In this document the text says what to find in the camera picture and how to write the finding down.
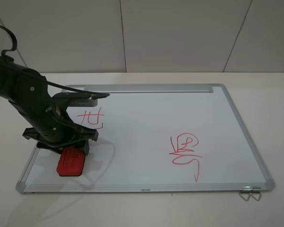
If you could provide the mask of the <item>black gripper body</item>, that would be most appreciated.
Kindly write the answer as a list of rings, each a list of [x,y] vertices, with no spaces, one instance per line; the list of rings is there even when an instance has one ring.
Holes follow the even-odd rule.
[[[25,129],[23,137],[51,148],[62,149],[82,141],[98,139],[98,131],[74,123],[67,108],[58,107],[39,113],[23,109],[22,116],[32,126]]]

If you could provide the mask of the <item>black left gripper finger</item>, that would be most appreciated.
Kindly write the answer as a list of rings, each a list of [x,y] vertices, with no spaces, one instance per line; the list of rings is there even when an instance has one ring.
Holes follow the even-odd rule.
[[[85,156],[87,156],[89,154],[89,140],[80,141],[78,150],[80,150]]]

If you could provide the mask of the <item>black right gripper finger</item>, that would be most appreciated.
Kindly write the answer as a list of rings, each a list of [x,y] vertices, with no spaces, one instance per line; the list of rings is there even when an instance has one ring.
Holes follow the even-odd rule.
[[[41,142],[37,142],[36,147],[39,148],[39,149],[50,150],[50,151],[52,151],[52,152],[54,152],[56,154],[59,154],[59,155],[61,155],[61,153],[62,153],[62,148],[51,147],[51,146],[49,146],[47,144],[43,144]]]

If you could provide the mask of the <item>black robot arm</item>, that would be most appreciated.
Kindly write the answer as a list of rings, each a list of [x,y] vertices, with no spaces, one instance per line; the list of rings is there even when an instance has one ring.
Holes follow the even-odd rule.
[[[60,92],[48,94],[47,80],[38,72],[25,69],[0,56],[0,97],[9,103],[31,125],[23,132],[27,140],[37,141],[38,148],[61,154],[66,148],[81,149],[89,153],[89,140],[96,141],[98,132],[76,124],[67,108],[78,106],[83,100],[96,105],[91,94]]]

